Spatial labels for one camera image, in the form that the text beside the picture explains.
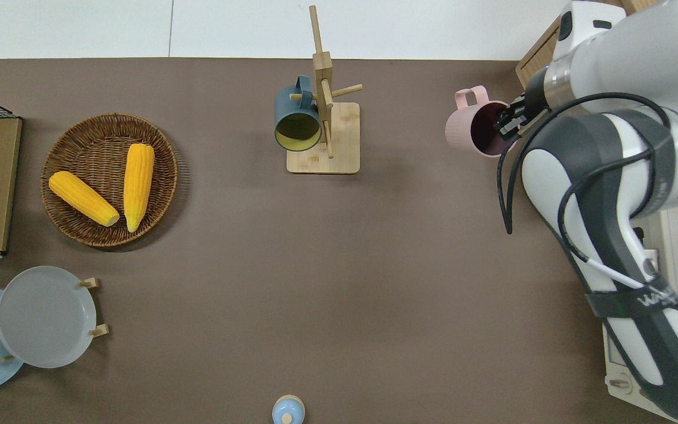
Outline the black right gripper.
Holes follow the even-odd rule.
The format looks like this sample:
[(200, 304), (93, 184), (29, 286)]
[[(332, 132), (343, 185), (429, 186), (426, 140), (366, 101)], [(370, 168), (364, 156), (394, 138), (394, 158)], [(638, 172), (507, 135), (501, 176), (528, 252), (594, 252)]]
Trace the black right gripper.
[(516, 105), (509, 105), (497, 115), (495, 131), (503, 140), (512, 141), (542, 110), (549, 108), (544, 96), (544, 76), (533, 76)]

